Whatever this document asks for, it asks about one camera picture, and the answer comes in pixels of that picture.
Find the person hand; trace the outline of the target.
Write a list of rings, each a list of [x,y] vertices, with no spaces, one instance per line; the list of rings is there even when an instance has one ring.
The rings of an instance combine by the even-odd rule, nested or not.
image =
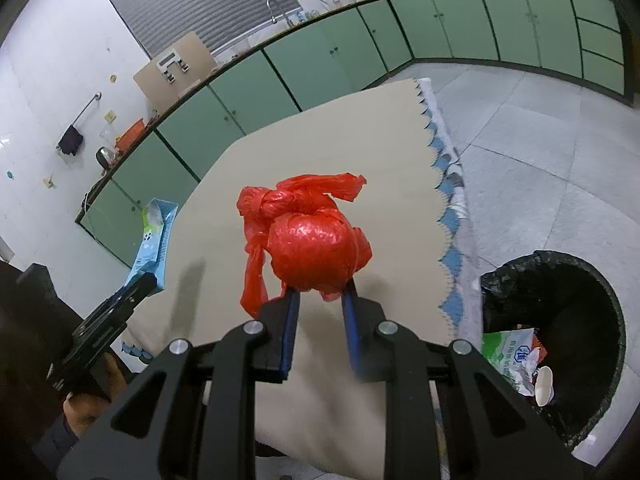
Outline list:
[[[70,393],[63,403],[63,412],[72,433],[80,438],[123,392],[127,383],[117,362],[109,353],[102,358],[107,377],[106,398],[88,393]]]

